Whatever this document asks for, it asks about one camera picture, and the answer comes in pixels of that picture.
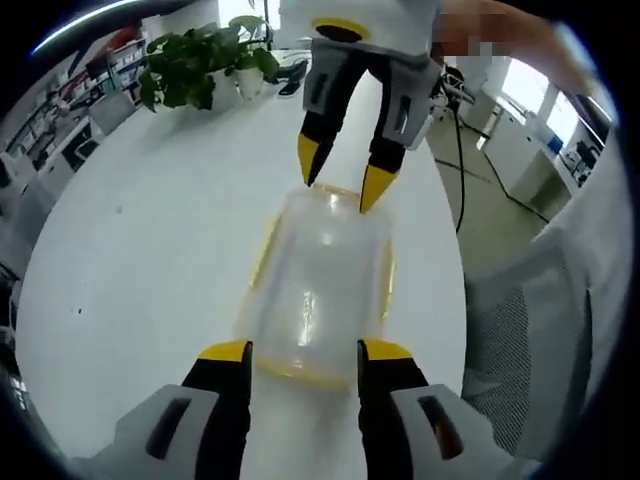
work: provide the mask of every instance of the white cabinet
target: white cabinet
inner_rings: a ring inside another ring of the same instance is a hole
[[[506,192],[514,196],[516,186],[523,177],[542,144],[516,119],[504,110],[485,146]]]
[[[559,157],[506,110],[486,143],[485,154],[506,193],[545,218],[553,217],[577,191]]]

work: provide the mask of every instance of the mesh chair back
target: mesh chair back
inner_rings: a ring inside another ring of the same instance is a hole
[[[462,396],[491,420],[498,445],[540,461],[574,425],[590,369],[587,277],[562,245],[540,236],[523,258],[466,285]]]

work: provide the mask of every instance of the window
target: window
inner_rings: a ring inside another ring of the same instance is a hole
[[[535,68],[511,59],[502,92],[526,110],[538,113],[549,87],[549,80]]]
[[[578,122],[578,114],[575,108],[573,108],[573,105],[571,105],[562,92],[558,93],[556,104],[553,106],[553,110],[551,110],[547,125],[558,135],[565,146],[569,143],[569,140],[571,140],[571,137],[576,131]]]

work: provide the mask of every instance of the white flower pot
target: white flower pot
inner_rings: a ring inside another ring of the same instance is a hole
[[[210,75],[216,82],[216,88],[213,90],[213,107],[211,108],[213,113],[226,112],[242,103],[236,81],[232,76],[226,76],[224,70],[218,70]]]
[[[260,69],[250,68],[248,70],[237,70],[236,78],[238,79],[240,94],[245,102],[250,102],[262,92],[264,77]]]

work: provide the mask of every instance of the ceiling light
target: ceiling light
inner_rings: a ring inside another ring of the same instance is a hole
[[[84,23],[87,20],[90,20],[90,19],[92,19],[94,17],[97,17],[98,15],[102,15],[103,13],[106,13],[109,10],[113,10],[114,8],[122,7],[124,5],[129,4],[129,3],[135,3],[135,2],[139,2],[139,1],[140,0],[119,0],[119,1],[111,3],[109,5],[105,5],[104,7],[97,8],[97,9],[95,9],[95,10],[93,10],[93,11],[91,11],[91,12],[89,12],[89,13],[87,13],[87,14],[79,17],[79,18],[76,18],[75,20],[72,20],[71,22],[67,23],[63,27],[60,27],[58,30],[56,30],[51,35],[49,35],[47,38],[45,38],[40,43],[40,45],[38,45],[36,48],[33,49],[33,51],[31,52],[31,55],[33,55],[38,50],[40,50],[42,47],[44,47],[45,45],[49,44],[50,42],[52,42],[56,38],[58,38],[60,35],[63,35],[64,33],[68,32],[72,28],[77,27],[81,23]]]

